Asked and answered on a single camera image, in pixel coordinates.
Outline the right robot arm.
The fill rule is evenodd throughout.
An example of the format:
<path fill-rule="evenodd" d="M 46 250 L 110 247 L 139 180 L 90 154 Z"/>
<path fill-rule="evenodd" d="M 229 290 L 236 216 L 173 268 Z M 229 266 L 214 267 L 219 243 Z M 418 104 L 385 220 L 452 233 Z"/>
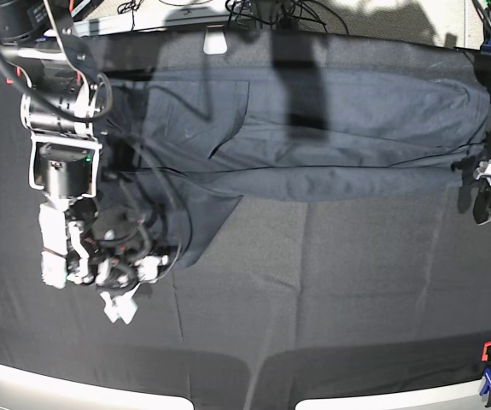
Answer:
<path fill-rule="evenodd" d="M 156 254 L 142 216 L 126 237 L 93 232 L 102 154 L 95 124 L 110 113 L 114 94 L 67 2 L 0 1 L 0 71 L 21 92 L 32 142 L 28 181 L 45 197 L 43 281 L 58 289 L 92 285 L 109 296 L 157 282 L 169 259 Z"/>

